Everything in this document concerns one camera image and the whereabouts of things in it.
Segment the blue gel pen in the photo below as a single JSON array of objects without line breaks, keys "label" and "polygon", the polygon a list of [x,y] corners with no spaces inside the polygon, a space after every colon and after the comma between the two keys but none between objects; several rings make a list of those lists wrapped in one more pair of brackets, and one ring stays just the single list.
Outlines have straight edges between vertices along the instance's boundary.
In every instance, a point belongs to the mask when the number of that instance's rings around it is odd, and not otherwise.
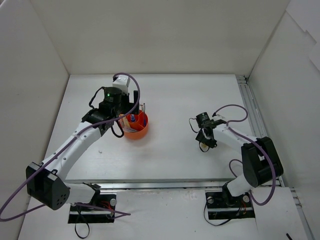
[{"label": "blue gel pen", "polygon": [[146,111],[145,115],[143,115],[143,126],[145,127],[147,125],[147,119],[146,119]]}]

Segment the clear glue bottle blue cap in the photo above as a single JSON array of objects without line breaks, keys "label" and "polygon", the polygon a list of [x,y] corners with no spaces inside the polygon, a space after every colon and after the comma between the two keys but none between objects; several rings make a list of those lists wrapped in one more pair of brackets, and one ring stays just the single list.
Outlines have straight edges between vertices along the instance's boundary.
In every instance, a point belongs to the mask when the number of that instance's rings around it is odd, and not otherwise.
[{"label": "clear glue bottle blue cap", "polygon": [[134,114],[132,114],[132,115],[130,116],[130,120],[131,120],[132,123],[135,123],[135,122],[136,122],[136,117],[135,117]]}]

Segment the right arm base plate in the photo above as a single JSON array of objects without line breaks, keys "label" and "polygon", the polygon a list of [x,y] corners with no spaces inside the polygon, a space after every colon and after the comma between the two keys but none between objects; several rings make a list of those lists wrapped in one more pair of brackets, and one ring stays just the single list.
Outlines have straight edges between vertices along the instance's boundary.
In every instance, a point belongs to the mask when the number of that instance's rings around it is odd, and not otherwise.
[{"label": "right arm base plate", "polygon": [[221,191],[205,193],[205,216],[208,220],[254,219],[253,203],[248,192],[227,200]]}]

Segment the orange round divided organizer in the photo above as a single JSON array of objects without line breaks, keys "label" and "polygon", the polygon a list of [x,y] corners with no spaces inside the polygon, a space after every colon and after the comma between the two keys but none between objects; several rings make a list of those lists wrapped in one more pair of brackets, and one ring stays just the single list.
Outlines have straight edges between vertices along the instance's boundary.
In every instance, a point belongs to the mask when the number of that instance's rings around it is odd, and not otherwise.
[{"label": "orange round divided organizer", "polygon": [[131,122],[131,115],[133,115],[133,114],[127,115],[126,118],[127,118],[128,122],[130,124],[130,128],[137,130],[137,132],[125,132],[124,131],[124,127],[123,127],[123,122],[122,122],[121,119],[119,120],[120,126],[121,126],[121,128],[122,128],[122,130],[124,132],[124,136],[127,139],[140,140],[140,139],[144,138],[148,133],[148,130],[149,130],[149,119],[148,119],[148,116],[146,114],[146,126],[144,127],[143,113],[142,113],[141,110],[139,111],[138,114],[134,114],[136,122]]}]

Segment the slim orange highlighter pen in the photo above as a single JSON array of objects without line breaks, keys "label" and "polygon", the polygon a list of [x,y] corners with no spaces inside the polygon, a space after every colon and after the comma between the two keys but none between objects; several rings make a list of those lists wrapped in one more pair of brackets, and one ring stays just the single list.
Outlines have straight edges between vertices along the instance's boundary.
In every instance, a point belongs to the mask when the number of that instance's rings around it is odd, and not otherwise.
[{"label": "slim orange highlighter pen", "polygon": [[124,127],[124,131],[128,133],[136,133],[138,132],[136,129],[130,128],[130,127]]}]

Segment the yellow highlighter marker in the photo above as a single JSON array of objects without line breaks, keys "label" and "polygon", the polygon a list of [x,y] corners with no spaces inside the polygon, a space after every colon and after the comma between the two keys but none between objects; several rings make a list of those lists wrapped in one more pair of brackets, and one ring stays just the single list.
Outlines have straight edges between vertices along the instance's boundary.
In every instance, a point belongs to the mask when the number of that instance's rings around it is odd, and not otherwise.
[{"label": "yellow highlighter marker", "polygon": [[121,120],[123,122],[123,127],[124,128],[130,128],[131,127],[129,122],[128,122],[128,119],[126,117],[123,117]]}]

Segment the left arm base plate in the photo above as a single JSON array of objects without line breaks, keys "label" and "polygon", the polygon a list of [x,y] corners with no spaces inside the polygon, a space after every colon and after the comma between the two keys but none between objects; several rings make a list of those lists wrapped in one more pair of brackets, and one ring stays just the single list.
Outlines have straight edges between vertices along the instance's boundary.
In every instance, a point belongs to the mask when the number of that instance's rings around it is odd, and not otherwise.
[{"label": "left arm base plate", "polygon": [[112,192],[104,192],[98,184],[88,184],[97,193],[93,196],[88,206],[71,206],[69,208],[68,224],[106,224],[115,222],[115,213],[102,211],[94,207],[104,208],[106,210],[115,210],[117,204],[117,195]]}]

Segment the red gel pen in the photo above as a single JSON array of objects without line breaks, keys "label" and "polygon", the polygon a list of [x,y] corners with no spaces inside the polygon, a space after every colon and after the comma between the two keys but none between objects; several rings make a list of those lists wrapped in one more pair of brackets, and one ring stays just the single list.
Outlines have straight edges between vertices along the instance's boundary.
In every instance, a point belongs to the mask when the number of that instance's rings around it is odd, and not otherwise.
[{"label": "red gel pen", "polygon": [[145,103],[141,104],[140,106],[141,106],[141,111],[142,111],[143,115],[145,115],[145,111],[146,111]]}]

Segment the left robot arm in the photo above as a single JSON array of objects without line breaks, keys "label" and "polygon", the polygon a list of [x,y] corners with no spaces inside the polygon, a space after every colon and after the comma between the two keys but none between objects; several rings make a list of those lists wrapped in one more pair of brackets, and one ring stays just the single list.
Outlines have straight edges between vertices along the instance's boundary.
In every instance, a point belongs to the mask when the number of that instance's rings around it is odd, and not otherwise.
[{"label": "left robot arm", "polygon": [[66,183],[66,177],[84,152],[112,129],[121,116],[136,114],[139,110],[139,90],[133,92],[133,103],[129,94],[117,87],[102,87],[102,90],[103,101],[84,115],[67,141],[41,163],[32,162],[26,168],[27,193],[54,211],[64,204],[81,203],[89,210],[99,206],[100,186]]}]

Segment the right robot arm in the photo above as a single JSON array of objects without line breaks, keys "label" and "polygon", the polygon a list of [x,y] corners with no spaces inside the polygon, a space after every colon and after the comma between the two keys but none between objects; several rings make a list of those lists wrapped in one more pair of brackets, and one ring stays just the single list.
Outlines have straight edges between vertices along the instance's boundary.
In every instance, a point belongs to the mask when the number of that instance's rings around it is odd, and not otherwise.
[{"label": "right robot arm", "polygon": [[271,192],[262,203],[265,205],[275,191],[276,178],[284,173],[276,147],[271,138],[240,133],[227,125],[224,119],[211,119],[207,112],[195,117],[199,132],[196,140],[209,149],[223,143],[241,154],[242,174],[222,187],[221,200],[233,206],[244,193],[272,182]]}]

